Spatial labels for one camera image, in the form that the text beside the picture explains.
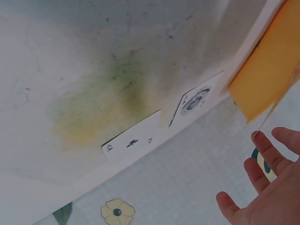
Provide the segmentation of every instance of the club symbol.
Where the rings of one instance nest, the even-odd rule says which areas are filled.
[[[137,141],[138,141],[138,140],[133,139],[133,140],[129,143],[129,145],[127,145],[126,148],[129,148],[130,146],[133,146],[135,143],[137,143]]]
[[[109,144],[109,145],[107,146],[107,151],[110,151],[110,150],[113,150],[113,147]]]

